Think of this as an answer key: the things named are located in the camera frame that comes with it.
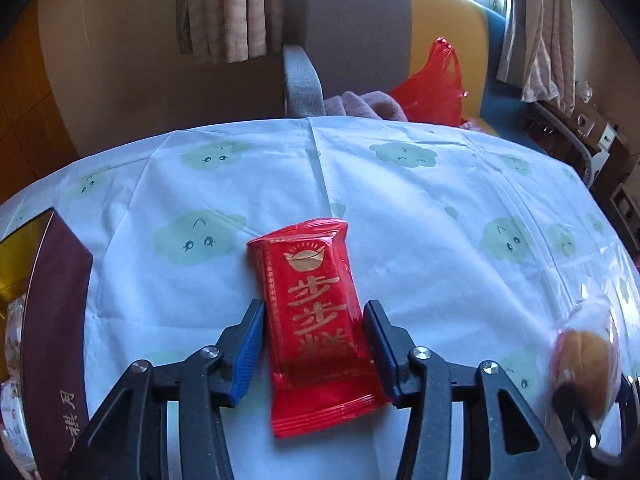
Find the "blue cushion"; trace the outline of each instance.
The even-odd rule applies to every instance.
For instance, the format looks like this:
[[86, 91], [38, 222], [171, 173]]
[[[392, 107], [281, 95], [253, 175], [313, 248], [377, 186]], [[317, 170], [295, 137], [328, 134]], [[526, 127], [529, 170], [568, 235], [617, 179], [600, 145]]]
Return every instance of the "blue cushion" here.
[[494, 10], [485, 9], [485, 13], [489, 29], [489, 59], [480, 116], [501, 138], [545, 153], [533, 140], [522, 133], [527, 107], [529, 107], [528, 103], [520, 99], [522, 91], [496, 79], [506, 21]]

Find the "bread roll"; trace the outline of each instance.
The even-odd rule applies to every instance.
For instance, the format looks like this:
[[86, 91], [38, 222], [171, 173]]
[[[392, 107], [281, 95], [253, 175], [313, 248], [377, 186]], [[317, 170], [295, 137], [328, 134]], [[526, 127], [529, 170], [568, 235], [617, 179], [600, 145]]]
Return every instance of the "bread roll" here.
[[591, 420], [600, 420], [607, 410], [611, 344], [593, 332], [567, 330], [560, 336], [556, 387], [575, 384]]

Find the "chair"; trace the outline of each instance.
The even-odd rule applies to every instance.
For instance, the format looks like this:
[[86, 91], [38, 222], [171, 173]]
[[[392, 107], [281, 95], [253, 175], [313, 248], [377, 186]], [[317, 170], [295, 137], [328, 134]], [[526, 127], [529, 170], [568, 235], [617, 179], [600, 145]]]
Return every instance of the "chair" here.
[[456, 49], [463, 117], [488, 133], [543, 150], [522, 133], [527, 104], [498, 81], [505, 19], [472, 0], [298, 0], [300, 45], [285, 45], [288, 117], [325, 115], [347, 90], [389, 91], [420, 70], [434, 40]]

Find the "table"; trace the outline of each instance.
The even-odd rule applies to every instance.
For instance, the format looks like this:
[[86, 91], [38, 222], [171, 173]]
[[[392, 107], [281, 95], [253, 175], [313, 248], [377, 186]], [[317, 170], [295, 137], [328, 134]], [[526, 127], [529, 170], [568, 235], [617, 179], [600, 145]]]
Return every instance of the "table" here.
[[[90, 413], [130, 362], [182, 360], [239, 322], [262, 295], [248, 240], [325, 216], [349, 223], [360, 303], [380, 300], [393, 324], [450, 362], [501, 362], [539, 416], [556, 331], [587, 282], [620, 322], [623, 371], [640, 374], [638, 274], [615, 231], [572, 168], [497, 137], [348, 117], [179, 130], [32, 184], [0, 206], [0, 234], [50, 206], [94, 256], [84, 334]], [[395, 476], [408, 413], [387, 407], [278, 441], [269, 412], [264, 358], [247, 397], [223, 413], [239, 480], [270, 471]], [[603, 429], [613, 452], [617, 431], [613, 414]], [[460, 452], [454, 446], [452, 471]]]

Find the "red snack package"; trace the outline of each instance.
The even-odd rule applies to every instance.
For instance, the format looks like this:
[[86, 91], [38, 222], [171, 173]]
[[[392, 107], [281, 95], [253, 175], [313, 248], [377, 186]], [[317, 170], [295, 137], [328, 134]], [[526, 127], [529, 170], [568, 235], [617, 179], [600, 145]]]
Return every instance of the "red snack package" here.
[[316, 219], [247, 244], [267, 298], [271, 427], [281, 438], [388, 402], [365, 342], [346, 233], [343, 220]]

